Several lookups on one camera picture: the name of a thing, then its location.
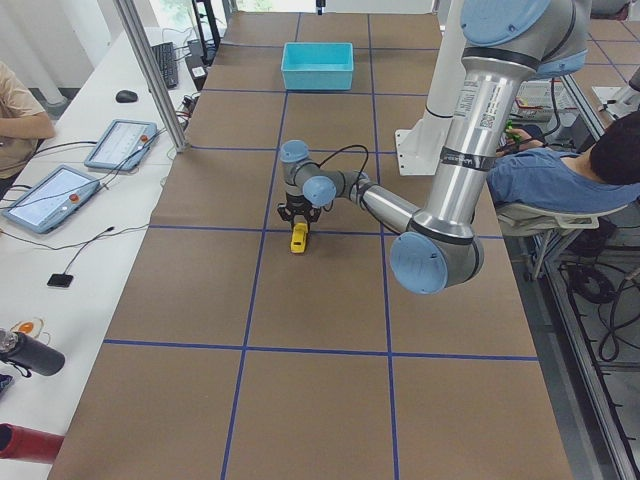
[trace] blue shirt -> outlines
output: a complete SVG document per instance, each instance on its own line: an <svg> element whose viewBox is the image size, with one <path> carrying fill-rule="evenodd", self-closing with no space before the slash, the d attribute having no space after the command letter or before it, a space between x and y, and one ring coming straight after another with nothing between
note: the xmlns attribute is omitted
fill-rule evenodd
<svg viewBox="0 0 640 480"><path fill-rule="evenodd" d="M548 148L532 148L499 158L487 177L495 204L519 202L566 213L614 210L640 196L640 183L606 185L571 170Z"/></svg>

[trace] tan sleeve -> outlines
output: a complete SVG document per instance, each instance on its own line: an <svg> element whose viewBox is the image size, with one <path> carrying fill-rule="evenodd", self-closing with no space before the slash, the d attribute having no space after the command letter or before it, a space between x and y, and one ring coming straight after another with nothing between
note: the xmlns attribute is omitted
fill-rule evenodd
<svg viewBox="0 0 640 480"><path fill-rule="evenodd" d="M0 102L12 117L26 117L44 112L44 108L15 73L0 62Z"/></svg>

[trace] person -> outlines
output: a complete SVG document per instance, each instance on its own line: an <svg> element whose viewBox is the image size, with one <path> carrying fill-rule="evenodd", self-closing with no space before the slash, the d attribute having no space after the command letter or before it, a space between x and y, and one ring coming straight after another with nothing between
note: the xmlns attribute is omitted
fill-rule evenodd
<svg viewBox="0 0 640 480"><path fill-rule="evenodd" d="M613 122L587 151L546 148L522 129L518 152L498 158L487 183L495 205L520 202L566 213L596 213L640 196L640 112Z"/></svg>
<svg viewBox="0 0 640 480"><path fill-rule="evenodd" d="M0 198L35 152L38 140L54 134L42 105L0 62Z"/></svg>

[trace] black hair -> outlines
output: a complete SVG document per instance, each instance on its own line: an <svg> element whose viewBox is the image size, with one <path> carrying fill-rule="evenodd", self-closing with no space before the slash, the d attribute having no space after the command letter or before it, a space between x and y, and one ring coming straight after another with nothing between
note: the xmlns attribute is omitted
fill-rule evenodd
<svg viewBox="0 0 640 480"><path fill-rule="evenodd" d="M640 111L609 125L589 160L591 170L609 185L640 183Z"/></svg>

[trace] red cylinder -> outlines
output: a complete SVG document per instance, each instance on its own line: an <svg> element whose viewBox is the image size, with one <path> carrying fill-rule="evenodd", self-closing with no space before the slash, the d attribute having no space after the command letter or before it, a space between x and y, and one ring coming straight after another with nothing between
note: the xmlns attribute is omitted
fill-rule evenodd
<svg viewBox="0 0 640 480"><path fill-rule="evenodd" d="M64 437L8 423L0 424L0 458L53 463Z"/></svg>

